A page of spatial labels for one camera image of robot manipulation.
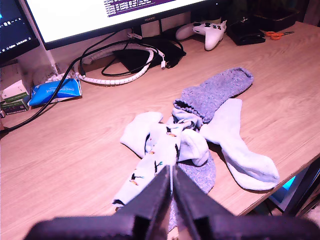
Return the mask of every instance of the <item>wet wipes package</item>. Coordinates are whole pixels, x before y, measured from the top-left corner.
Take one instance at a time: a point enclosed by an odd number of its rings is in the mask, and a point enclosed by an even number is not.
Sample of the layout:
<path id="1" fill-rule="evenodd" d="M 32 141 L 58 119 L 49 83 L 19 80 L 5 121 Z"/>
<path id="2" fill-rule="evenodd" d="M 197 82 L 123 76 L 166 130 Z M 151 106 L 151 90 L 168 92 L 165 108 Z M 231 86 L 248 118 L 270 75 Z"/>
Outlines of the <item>wet wipes package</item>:
<path id="1" fill-rule="evenodd" d="M 53 81 L 34 86 L 31 91 L 29 106 L 46 104 L 54 94 L 60 81 Z M 82 95 L 80 80 L 74 78 L 65 79 L 51 103 L 61 102 L 66 99 L 76 98 Z"/>

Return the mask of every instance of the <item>purple sock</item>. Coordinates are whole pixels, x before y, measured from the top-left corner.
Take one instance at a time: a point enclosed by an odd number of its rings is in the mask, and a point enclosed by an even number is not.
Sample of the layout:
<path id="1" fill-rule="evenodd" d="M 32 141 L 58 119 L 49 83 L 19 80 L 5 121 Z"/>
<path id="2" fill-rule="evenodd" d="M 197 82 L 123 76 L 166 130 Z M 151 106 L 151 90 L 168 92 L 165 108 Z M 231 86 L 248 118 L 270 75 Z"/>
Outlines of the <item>purple sock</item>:
<path id="1" fill-rule="evenodd" d="M 212 76 L 199 86 L 184 89 L 181 98 L 176 99 L 173 105 L 176 109 L 197 115 L 207 124 L 221 104 L 244 92 L 253 81 L 253 75 L 246 69 L 231 68 Z"/>

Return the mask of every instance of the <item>wooden desk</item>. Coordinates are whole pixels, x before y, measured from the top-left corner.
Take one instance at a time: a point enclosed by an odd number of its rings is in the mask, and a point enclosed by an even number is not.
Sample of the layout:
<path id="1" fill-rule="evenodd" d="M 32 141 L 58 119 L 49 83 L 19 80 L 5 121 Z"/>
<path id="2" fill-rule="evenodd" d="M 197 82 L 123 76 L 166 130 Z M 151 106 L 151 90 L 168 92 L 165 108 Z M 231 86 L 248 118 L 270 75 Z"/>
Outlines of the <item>wooden desk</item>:
<path id="1" fill-rule="evenodd" d="M 172 69 L 150 69 L 115 87 L 82 83 L 83 98 L 52 105 L 45 114 L 1 139 L 1 239 L 21 240 L 37 221 L 55 216 L 109 215 L 111 201 L 139 158 L 119 139 L 140 113 L 168 119 L 184 88 L 228 68 L 254 75 L 243 100 L 241 137 L 273 159 L 283 184 L 320 155 L 320 28 L 297 22 L 279 41 L 236 46 L 225 36 L 206 52 L 203 37 L 185 40 L 187 56 Z M 113 65 L 121 69 L 120 63 Z M 100 71 L 91 76 L 100 76 Z M 16 125 L 37 110 L 6 116 Z M 243 215 L 267 193 L 241 189 L 212 152 L 217 175 L 209 195 Z"/>

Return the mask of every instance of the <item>computer monitor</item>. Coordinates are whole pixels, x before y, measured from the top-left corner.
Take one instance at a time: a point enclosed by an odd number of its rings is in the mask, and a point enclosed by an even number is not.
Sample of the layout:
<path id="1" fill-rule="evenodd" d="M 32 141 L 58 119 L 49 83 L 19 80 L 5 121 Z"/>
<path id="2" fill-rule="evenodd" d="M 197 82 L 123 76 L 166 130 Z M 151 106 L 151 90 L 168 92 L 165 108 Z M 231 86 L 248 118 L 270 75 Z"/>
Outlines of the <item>computer monitor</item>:
<path id="1" fill-rule="evenodd" d="M 18 0 L 0 0 L 0 65 L 40 45 Z"/>
<path id="2" fill-rule="evenodd" d="M 223 0 L 25 0 L 50 50 Z"/>

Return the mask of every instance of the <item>white game controller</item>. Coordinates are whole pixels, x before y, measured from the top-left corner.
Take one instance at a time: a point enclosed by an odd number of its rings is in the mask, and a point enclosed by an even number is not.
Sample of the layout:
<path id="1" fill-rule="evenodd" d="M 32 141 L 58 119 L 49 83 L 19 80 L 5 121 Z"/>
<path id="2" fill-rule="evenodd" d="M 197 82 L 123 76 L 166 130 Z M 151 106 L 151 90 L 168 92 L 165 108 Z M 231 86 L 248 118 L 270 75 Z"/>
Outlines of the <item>white game controller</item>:
<path id="1" fill-rule="evenodd" d="M 222 40 L 226 31 L 226 22 L 223 21 L 220 24 L 215 24 L 206 21 L 195 21 L 180 27 L 175 37 L 178 40 L 184 40 L 194 34 L 200 34 L 205 36 L 204 48 L 207 51 L 214 49 L 214 47 Z"/>

